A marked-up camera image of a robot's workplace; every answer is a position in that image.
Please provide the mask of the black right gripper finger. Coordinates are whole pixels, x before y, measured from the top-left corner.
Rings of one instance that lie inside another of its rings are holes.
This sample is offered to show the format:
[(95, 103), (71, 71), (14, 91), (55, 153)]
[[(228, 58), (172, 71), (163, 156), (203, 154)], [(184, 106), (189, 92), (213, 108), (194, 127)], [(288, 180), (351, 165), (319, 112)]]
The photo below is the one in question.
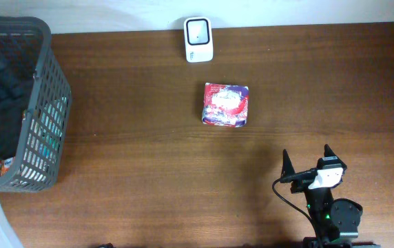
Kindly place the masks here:
[(291, 159), (286, 149), (282, 152), (282, 171), (281, 178), (286, 178), (295, 174)]
[(325, 157), (325, 158), (329, 158), (329, 157), (337, 158), (337, 156), (335, 155), (335, 153), (334, 153), (333, 150), (329, 147), (328, 144), (325, 144), (325, 145), (324, 145), (324, 157)]

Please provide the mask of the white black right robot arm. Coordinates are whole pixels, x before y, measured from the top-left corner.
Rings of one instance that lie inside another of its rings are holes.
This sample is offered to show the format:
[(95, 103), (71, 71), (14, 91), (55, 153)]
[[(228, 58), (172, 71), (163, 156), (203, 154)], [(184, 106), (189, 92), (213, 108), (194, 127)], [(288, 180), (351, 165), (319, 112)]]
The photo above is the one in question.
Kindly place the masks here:
[[(272, 184), (274, 194), (283, 202), (304, 215), (310, 222), (314, 237), (305, 237), (303, 247), (378, 247), (374, 242), (355, 242), (361, 222), (363, 207), (350, 199), (333, 197), (331, 190), (342, 183), (346, 164), (326, 144), (324, 156), (317, 165), (303, 172), (296, 172), (288, 151), (282, 152), (282, 172)], [(303, 193), (307, 210), (303, 211), (281, 196), (276, 184), (289, 183), (291, 193)]]

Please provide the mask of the red purple tissue pack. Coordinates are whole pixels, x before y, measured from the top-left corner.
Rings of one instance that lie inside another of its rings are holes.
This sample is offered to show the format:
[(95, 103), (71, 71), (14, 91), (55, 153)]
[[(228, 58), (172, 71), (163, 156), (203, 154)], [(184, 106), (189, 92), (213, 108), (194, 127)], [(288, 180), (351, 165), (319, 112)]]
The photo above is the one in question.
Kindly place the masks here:
[(243, 85), (206, 83), (202, 122), (207, 125), (243, 127), (247, 123), (249, 88)]

